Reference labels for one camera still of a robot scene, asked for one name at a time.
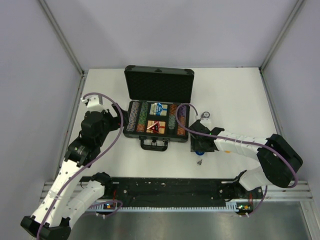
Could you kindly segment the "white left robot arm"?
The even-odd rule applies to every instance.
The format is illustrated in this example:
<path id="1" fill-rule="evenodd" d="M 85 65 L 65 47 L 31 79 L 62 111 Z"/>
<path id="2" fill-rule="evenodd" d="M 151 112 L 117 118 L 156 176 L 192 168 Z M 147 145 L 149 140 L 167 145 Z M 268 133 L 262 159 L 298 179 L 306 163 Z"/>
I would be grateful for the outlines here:
<path id="1" fill-rule="evenodd" d="M 111 100 L 116 116 L 103 105 L 103 99 L 110 97 L 98 93 L 87 93 L 82 102 L 87 112 L 81 122 L 78 137 L 68 146 L 61 168 L 50 190 L 39 207 L 30 215 L 24 216 L 20 225 L 37 240 L 66 240 L 77 220 L 94 206 L 100 197 L 109 198 L 114 191 L 110 176 L 104 172 L 95 173 L 88 186 L 72 197 L 78 182 L 91 165 L 100 159 L 108 134 L 122 132 L 128 123 L 128 114 Z"/>

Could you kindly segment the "blue small blind button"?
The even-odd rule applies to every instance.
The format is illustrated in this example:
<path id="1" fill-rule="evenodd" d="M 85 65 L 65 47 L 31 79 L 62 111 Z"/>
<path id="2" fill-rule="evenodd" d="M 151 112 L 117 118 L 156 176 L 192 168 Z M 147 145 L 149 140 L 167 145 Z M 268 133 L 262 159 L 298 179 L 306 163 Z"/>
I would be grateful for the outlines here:
<path id="1" fill-rule="evenodd" d="M 195 152 L 198 156 L 203 156 L 205 154 L 205 152 L 203 151 L 196 151 Z"/>

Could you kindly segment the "red playing card box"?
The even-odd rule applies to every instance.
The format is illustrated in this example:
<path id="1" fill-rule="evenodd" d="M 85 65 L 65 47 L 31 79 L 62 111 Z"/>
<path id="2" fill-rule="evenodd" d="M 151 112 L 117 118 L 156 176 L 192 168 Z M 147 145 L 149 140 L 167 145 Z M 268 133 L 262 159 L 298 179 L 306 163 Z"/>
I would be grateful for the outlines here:
<path id="1" fill-rule="evenodd" d="M 164 135 L 166 131 L 166 122 L 158 120 L 148 120 L 146 133 Z"/>

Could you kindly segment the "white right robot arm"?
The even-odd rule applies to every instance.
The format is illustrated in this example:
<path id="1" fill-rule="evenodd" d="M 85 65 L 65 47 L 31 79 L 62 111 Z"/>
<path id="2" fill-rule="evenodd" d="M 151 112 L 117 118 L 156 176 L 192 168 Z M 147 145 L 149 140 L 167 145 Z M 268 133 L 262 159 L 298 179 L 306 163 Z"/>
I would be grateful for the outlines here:
<path id="1" fill-rule="evenodd" d="M 233 185 L 233 192 L 239 198 L 245 198 L 253 189 L 262 186 L 289 188 L 303 165 L 298 153 L 275 133 L 265 138 L 238 135 L 221 127 L 210 130 L 201 120 L 196 120 L 188 129 L 193 152 L 234 153 L 259 163 L 258 167 L 241 173 Z"/>

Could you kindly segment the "blue playing card box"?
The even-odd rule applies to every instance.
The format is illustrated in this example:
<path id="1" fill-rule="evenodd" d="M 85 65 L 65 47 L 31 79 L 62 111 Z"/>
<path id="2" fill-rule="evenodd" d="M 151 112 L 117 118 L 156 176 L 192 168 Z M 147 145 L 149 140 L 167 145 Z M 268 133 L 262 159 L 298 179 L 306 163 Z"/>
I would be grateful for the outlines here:
<path id="1" fill-rule="evenodd" d="M 151 116 L 167 116 L 168 105 L 160 102 L 155 102 L 150 105 L 149 114 Z"/>

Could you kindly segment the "stack of poker chips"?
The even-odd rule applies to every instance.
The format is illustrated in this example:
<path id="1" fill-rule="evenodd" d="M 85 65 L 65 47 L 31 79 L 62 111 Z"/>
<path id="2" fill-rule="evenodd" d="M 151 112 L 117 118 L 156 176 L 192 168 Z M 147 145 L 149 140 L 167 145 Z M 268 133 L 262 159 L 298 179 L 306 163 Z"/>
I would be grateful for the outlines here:
<path id="1" fill-rule="evenodd" d="M 201 114 L 201 118 L 202 119 L 209 119 L 211 116 L 211 114 L 208 112 L 208 111 L 204 111 L 202 114 Z"/>

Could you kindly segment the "triangular all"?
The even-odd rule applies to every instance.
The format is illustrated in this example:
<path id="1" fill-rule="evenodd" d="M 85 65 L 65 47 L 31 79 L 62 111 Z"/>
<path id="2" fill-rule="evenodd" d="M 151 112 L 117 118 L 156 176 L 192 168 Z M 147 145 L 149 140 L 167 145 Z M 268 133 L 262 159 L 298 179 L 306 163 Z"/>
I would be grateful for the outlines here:
<path id="1" fill-rule="evenodd" d="M 159 133 L 161 126 L 158 121 L 154 122 L 152 125 L 148 126 L 146 131 L 148 133 Z"/>

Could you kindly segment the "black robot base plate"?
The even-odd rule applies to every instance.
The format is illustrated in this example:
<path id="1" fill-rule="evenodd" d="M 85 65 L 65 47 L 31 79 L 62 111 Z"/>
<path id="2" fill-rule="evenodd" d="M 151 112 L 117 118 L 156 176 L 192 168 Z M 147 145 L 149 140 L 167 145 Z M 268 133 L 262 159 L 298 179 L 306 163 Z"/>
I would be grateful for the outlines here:
<path id="1" fill-rule="evenodd" d="M 111 177 L 102 199 L 124 207 L 218 207 L 262 196 L 261 188 L 247 191 L 233 179 Z"/>

